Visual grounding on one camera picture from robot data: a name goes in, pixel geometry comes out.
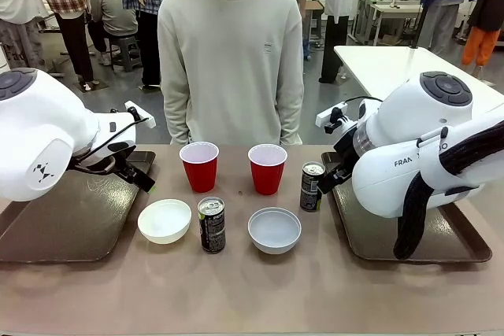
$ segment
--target gray hoodie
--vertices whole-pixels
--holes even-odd
[[[138,31],[135,11],[123,9],[122,0],[91,0],[91,15],[93,21],[102,20],[111,35],[134,35]]]

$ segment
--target gray bowl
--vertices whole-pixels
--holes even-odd
[[[249,235],[262,252],[270,255],[286,253],[301,236],[301,222],[297,216],[281,208],[266,208],[249,219]]]

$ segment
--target bowl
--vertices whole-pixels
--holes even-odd
[[[301,222],[285,209],[261,209],[249,219],[249,235],[262,252],[280,255],[291,250],[298,242]]]
[[[191,224],[191,208],[179,200],[161,200],[147,206],[139,216],[139,230],[149,241],[169,244],[182,238]]]

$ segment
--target brown tray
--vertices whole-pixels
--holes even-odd
[[[326,170],[339,163],[337,153],[323,153]],[[411,258],[397,260],[393,248],[397,220],[376,216],[358,202],[351,180],[328,194],[345,228],[352,252],[364,260],[405,263],[483,263],[491,259],[491,249],[455,204],[427,211],[425,232]]]
[[[147,173],[155,153],[128,161]],[[68,171],[45,196],[11,202],[0,214],[0,261],[96,261],[116,245],[138,188],[115,175]]]

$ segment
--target can lid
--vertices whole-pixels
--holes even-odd
[[[302,170],[308,175],[322,175],[325,172],[325,167],[322,165],[322,163],[311,161],[309,163],[306,163],[302,167]]]
[[[205,216],[213,216],[224,210],[224,201],[218,197],[203,198],[198,204],[198,211]]]

